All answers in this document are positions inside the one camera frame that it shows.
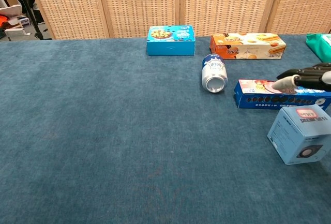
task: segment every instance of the orange object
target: orange object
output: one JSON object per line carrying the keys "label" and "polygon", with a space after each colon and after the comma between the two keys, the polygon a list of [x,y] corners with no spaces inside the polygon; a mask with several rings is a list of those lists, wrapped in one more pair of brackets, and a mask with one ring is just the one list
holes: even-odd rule
{"label": "orange object", "polygon": [[0,14],[0,27],[2,27],[2,25],[6,23],[8,20],[9,18],[7,16],[3,16],[2,14]]}
{"label": "orange object", "polygon": [[212,34],[210,50],[224,59],[280,59],[286,44],[277,34]]}

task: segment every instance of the robotic hand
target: robotic hand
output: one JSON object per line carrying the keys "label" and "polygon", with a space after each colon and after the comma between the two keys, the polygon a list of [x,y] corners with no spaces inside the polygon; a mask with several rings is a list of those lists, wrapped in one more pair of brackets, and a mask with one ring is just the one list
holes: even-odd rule
{"label": "robotic hand", "polygon": [[331,91],[331,63],[319,63],[305,69],[290,69],[277,77],[274,89],[302,86],[304,88]]}

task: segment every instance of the wicker room divider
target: wicker room divider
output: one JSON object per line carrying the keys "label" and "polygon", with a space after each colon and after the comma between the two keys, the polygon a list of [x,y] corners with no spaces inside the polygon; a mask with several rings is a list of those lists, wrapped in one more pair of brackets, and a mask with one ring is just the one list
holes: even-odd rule
{"label": "wicker room divider", "polygon": [[107,38],[101,0],[36,0],[53,39]]}
{"label": "wicker room divider", "polygon": [[179,25],[179,0],[103,0],[113,37],[146,37],[153,25]]}
{"label": "wicker room divider", "polygon": [[329,33],[331,0],[275,0],[267,32]]}
{"label": "wicker room divider", "polygon": [[214,32],[264,32],[273,0],[180,0],[181,23],[198,36]]}
{"label": "wicker room divider", "polygon": [[215,32],[331,29],[331,0],[36,0],[52,38],[146,37],[152,25]]}

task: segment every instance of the small cardboard box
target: small cardboard box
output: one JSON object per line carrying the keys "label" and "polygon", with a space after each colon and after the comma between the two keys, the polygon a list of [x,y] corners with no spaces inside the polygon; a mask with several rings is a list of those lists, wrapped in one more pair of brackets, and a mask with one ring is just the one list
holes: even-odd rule
{"label": "small cardboard box", "polygon": [[147,36],[148,55],[194,55],[192,26],[151,26]]}
{"label": "small cardboard box", "polygon": [[286,165],[316,162],[331,149],[331,119],[317,104],[282,108],[267,135]]}
{"label": "small cardboard box", "polygon": [[26,16],[17,16],[17,19],[19,23],[22,25],[22,27],[30,25],[30,19]]}
{"label": "small cardboard box", "polygon": [[244,109],[281,109],[282,107],[318,104],[326,109],[331,103],[331,92],[303,87],[273,89],[273,81],[238,80],[234,89],[238,108]]}
{"label": "small cardboard box", "polygon": [[286,44],[277,34],[212,34],[210,50],[224,59],[280,59]]}

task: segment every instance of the can lid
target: can lid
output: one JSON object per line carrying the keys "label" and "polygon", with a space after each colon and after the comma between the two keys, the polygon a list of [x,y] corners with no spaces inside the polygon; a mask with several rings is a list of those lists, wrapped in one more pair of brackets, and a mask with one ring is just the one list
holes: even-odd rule
{"label": "can lid", "polygon": [[209,78],[206,82],[207,90],[212,93],[220,92],[225,87],[225,81],[223,78]]}

